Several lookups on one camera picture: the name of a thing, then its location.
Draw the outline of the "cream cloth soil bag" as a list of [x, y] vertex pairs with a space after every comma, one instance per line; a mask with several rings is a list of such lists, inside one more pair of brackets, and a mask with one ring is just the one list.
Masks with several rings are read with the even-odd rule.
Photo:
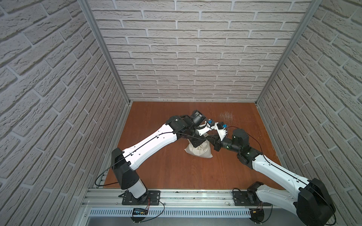
[[185, 152], [200, 158], [206, 158], [206, 159], [213, 158], [213, 155], [211, 153], [210, 142], [207, 140], [198, 147], [194, 147], [191, 144], [191, 142], [189, 142], [189, 145], [185, 148]]

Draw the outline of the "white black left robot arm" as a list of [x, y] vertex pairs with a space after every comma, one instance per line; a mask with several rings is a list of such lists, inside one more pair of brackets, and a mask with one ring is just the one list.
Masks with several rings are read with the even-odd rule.
[[180, 138], [189, 139], [190, 142], [203, 143], [205, 134], [212, 130], [202, 115], [172, 116], [156, 132], [141, 142], [121, 150], [116, 148], [112, 152], [111, 169], [116, 176], [122, 190], [126, 190], [135, 199], [146, 199], [148, 189], [140, 179], [136, 170], [153, 154], [163, 147]]

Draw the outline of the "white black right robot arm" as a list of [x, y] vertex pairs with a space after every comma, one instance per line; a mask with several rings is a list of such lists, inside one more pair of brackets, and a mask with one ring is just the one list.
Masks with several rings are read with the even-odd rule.
[[271, 188], [261, 182], [249, 187], [253, 199], [281, 207], [296, 216], [306, 226], [325, 226], [332, 218], [336, 220], [336, 207], [326, 186], [319, 179], [307, 179], [266, 157], [249, 144], [249, 135], [242, 129], [235, 129], [232, 138], [210, 135], [207, 140], [216, 151], [224, 148], [236, 152], [238, 160], [259, 173], [266, 175], [284, 188]]

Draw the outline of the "right small electronics board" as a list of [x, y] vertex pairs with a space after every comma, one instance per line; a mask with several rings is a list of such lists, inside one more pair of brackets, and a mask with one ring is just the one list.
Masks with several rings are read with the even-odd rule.
[[265, 218], [263, 209], [250, 209], [250, 220], [255, 224], [261, 224]]

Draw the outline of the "small electronics board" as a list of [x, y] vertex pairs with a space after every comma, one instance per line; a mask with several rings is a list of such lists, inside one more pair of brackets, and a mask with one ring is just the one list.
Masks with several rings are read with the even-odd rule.
[[134, 208], [131, 219], [134, 223], [140, 223], [148, 216], [149, 210], [143, 208]]
[[255, 224], [261, 224], [265, 218], [263, 209], [250, 209], [250, 220]]

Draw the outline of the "white perforated vent strip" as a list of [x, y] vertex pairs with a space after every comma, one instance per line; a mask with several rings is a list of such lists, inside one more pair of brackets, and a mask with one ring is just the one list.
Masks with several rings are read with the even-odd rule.
[[[90, 217], [138, 217], [132, 207], [91, 208]], [[169, 218], [250, 218], [250, 210], [244, 208], [151, 208], [147, 217]]]

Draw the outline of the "left small electronics board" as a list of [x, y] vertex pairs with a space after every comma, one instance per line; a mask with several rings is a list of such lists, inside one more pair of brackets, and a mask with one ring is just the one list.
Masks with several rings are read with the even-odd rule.
[[140, 223], [148, 216], [149, 210], [143, 208], [134, 208], [131, 219], [134, 223]]

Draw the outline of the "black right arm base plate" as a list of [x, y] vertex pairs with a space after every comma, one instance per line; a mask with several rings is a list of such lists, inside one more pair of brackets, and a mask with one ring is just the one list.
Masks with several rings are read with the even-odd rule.
[[247, 190], [232, 190], [233, 201], [235, 206], [261, 206], [262, 202], [255, 193]]

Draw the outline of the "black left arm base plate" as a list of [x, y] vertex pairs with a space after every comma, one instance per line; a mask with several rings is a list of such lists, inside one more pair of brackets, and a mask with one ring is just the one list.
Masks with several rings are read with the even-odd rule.
[[160, 201], [160, 191], [159, 190], [147, 190], [145, 194], [143, 194], [139, 198], [135, 198], [128, 190], [126, 190], [119, 197], [122, 198], [122, 205], [159, 205]]

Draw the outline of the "aluminium base rail left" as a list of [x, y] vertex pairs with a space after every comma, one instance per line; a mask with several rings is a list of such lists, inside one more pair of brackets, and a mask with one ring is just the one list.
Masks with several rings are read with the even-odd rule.
[[119, 140], [121, 138], [122, 132], [124, 130], [128, 115], [131, 111], [132, 108], [132, 101], [128, 104], [125, 105], [123, 110], [122, 110], [122, 114], [119, 118], [119, 120], [117, 120], [117, 127], [114, 129], [114, 133], [112, 135], [112, 138], [110, 139], [110, 144], [109, 147], [107, 149], [107, 152], [105, 154], [104, 160], [102, 162], [102, 165], [100, 167], [99, 170], [99, 174], [96, 177], [96, 180], [94, 181], [92, 188], [100, 188], [103, 187], [104, 185], [104, 181], [105, 179], [103, 179], [104, 177], [107, 177], [108, 171], [109, 171], [109, 167], [111, 166], [111, 153], [114, 149], [117, 148]]

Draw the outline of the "aluminium front rail frame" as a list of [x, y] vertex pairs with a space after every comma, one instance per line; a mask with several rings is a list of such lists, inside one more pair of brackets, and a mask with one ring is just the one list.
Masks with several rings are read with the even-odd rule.
[[232, 190], [197, 190], [197, 189], [161, 189], [159, 205], [122, 205], [122, 195], [125, 190], [122, 189], [96, 189], [91, 188], [87, 191], [81, 204], [81, 209], [73, 223], [75, 226], [85, 226], [91, 218], [88, 216], [91, 208], [119, 208], [132, 207], [150, 210], [151, 208], [244, 208], [244, 209], [263, 209], [278, 210], [283, 209], [270, 203], [262, 202], [261, 206], [235, 206]]

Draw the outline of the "aluminium corner post right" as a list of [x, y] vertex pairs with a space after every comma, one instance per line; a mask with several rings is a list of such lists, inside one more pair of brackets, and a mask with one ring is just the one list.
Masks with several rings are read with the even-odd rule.
[[307, 28], [307, 26], [309, 25], [311, 19], [313, 18], [314, 14], [316, 13], [317, 9], [319, 8], [320, 4], [322, 3], [322, 0], [313, 0], [311, 1], [311, 3], [309, 4], [304, 16], [302, 17], [300, 23], [298, 24], [295, 32], [293, 33], [291, 39], [289, 40], [285, 50], [283, 51], [281, 58], [279, 59], [279, 61], [277, 62], [277, 65], [274, 67], [269, 79], [267, 80], [265, 86], [263, 87], [259, 97], [257, 98], [255, 105], [258, 107], [260, 105], [260, 103], [262, 102], [267, 90], [269, 89], [269, 87], [271, 86], [274, 78], [277, 76], [279, 70], [282, 68], [282, 66], [284, 65], [284, 62], [288, 59], [288, 57], [290, 56], [291, 52], [293, 51], [294, 47], [296, 46], [296, 44], [298, 43], [298, 41], [300, 40], [303, 32], [305, 31], [305, 29]]

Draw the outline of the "aluminium corner post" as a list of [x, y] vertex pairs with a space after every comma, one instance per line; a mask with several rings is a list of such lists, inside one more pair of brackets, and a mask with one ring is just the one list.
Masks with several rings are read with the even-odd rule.
[[294, 47], [296, 46], [296, 44], [298, 43], [298, 41], [300, 40], [303, 32], [305, 31], [305, 29], [307, 28], [307, 26], [309, 25], [311, 19], [313, 18], [314, 14], [316, 13], [317, 9], [319, 8], [320, 4], [322, 3], [322, 0], [313, 0], [311, 1], [311, 3], [309, 4], [304, 16], [302, 17], [300, 23], [298, 24], [295, 32], [293, 33], [291, 39], [289, 40], [285, 50], [283, 51], [281, 58], [279, 59], [279, 61], [277, 62], [277, 65], [274, 67], [269, 79], [267, 80], [265, 86], [263, 87], [259, 97], [257, 98], [255, 105], [258, 107], [260, 105], [260, 103], [262, 102], [267, 90], [269, 89], [269, 87], [271, 86], [274, 78], [277, 76], [279, 70], [282, 68], [282, 66], [284, 65], [284, 62], [288, 59], [288, 57], [290, 56], [291, 52], [293, 51]]
[[105, 40], [104, 40], [104, 38], [103, 38], [103, 36], [101, 34], [101, 30], [100, 30], [100, 28], [98, 26], [97, 20], [96, 20], [95, 16], [92, 13], [92, 10], [91, 10], [91, 7], [90, 7], [88, 1], [79, 0], [78, 2], [79, 2], [79, 5], [80, 5], [83, 13], [84, 13], [84, 16], [85, 16], [87, 22], [89, 23], [90, 29], [93, 32], [95, 40], [97, 41], [97, 43], [98, 43], [98, 45], [100, 47], [100, 50], [101, 50], [101, 52], [102, 52], [102, 54], [103, 54], [103, 56], [104, 56], [104, 58], [106, 60], [106, 63], [108, 64], [108, 67], [109, 67], [109, 69], [110, 69], [110, 71], [111, 71], [111, 73], [112, 73], [112, 75], [113, 75], [119, 89], [120, 89], [120, 92], [121, 92], [124, 100], [126, 101], [126, 103], [128, 105], [130, 105], [131, 100], [129, 99], [129, 97], [128, 97], [127, 93], [126, 93], [126, 90], [125, 90], [125, 88], [123, 86], [123, 83], [122, 83], [122, 81], [120, 79], [120, 76], [118, 74], [118, 71], [116, 69], [115, 63], [114, 63], [114, 61], [113, 61], [113, 59], [111, 57], [111, 54], [110, 54], [110, 52], [109, 52], [109, 50], [107, 48]]

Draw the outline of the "aluminium corner post left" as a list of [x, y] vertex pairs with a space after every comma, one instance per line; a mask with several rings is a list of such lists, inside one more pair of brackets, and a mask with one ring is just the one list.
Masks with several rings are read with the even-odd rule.
[[107, 48], [105, 40], [104, 40], [104, 38], [103, 38], [103, 36], [101, 34], [101, 30], [100, 30], [100, 28], [98, 26], [97, 20], [96, 20], [95, 16], [92, 13], [92, 10], [91, 10], [91, 7], [90, 7], [88, 1], [79, 0], [78, 2], [79, 2], [79, 5], [80, 5], [83, 13], [84, 13], [84, 16], [85, 16], [87, 22], [89, 23], [90, 29], [93, 32], [95, 40], [97, 41], [97, 43], [98, 43], [98, 45], [100, 47], [100, 50], [101, 50], [101, 52], [102, 52], [102, 54], [103, 54], [103, 56], [104, 56], [104, 58], [106, 60], [106, 63], [108, 64], [108, 67], [109, 67], [109, 69], [110, 69], [110, 71], [111, 71], [111, 73], [112, 73], [112, 75], [113, 75], [119, 89], [120, 89], [120, 92], [121, 92], [124, 100], [126, 101], [126, 103], [128, 105], [130, 105], [131, 100], [129, 99], [129, 97], [128, 97], [127, 93], [126, 93], [126, 90], [125, 90], [125, 88], [123, 86], [123, 83], [122, 83], [122, 81], [120, 79], [120, 76], [118, 74], [118, 71], [116, 69], [115, 63], [114, 63], [114, 61], [113, 61], [113, 59], [111, 57], [111, 54], [110, 54], [110, 52], [109, 52], [109, 50]]

